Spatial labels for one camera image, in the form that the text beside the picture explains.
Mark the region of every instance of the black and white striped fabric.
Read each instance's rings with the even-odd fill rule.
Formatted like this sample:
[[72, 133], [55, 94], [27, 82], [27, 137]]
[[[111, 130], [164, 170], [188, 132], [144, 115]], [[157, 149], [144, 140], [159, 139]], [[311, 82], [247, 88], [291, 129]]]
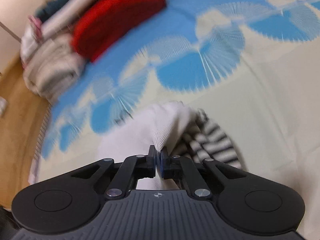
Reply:
[[187, 127], [171, 155], [187, 156], [195, 163], [212, 158], [241, 169], [230, 138], [203, 110], [199, 110], [196, 121]]

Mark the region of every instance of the logo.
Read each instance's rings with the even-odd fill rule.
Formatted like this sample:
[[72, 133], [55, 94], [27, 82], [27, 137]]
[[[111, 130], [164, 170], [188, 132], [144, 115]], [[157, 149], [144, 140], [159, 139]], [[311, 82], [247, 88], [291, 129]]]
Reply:
[[164, 196], [164, 194], [157, 192], [157, 193], [153, 194], [153, 196], [160, 198], [160, 197]]

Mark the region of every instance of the pile of folded laundry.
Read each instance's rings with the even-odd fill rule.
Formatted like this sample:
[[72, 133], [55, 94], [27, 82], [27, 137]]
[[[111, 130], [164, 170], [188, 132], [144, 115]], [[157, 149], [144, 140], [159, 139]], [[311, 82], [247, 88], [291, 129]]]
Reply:
[[52, 0], [28, 18], [20, 57], [26, 86], [54, 102], [130, 29], [163, 8], [165, 0]]

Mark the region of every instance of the red cloth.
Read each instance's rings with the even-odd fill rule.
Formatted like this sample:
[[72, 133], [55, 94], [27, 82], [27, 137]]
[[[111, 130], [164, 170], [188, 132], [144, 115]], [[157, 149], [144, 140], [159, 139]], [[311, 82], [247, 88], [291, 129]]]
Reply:
[[165, 6], [165, 0], [100, 0], [78, 21], [72, 46], [93, 62], [131, 28]]

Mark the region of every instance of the blue and white patterned sheet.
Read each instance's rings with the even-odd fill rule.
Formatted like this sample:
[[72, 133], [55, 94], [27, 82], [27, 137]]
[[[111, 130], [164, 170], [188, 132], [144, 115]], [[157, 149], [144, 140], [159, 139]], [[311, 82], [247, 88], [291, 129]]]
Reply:
[[47, 159], [54, 145], [68, 154], [85, 122], [93, 133], [105, 133], [124, 110], [133, 112], [151, 70], [169, 91], [197, 93], [227, 79], [245, 46], [239, 25], [270, 39], [313, 40], [320, 21], [305, 2], [320, 9], [320, 0], [168, 0], [166, 10], [89, 64], [60, 98], [42, 157]]
[[[306, 171], [320, 176], [312, 166], [320, 145], [320, 0], [167, 3], [87, 65], [61, 96], [45, 135], [39, 180], [96, 161], [101, 138], [127, 113], [179, 100], [216, 119], [250, 172], [296, 190], [300, 184], [303, 197], [320, 199], [298, 180], [310, 175]], [[312, 225], [320, 219], [306, 206], [300, 233], [319, 239]]]

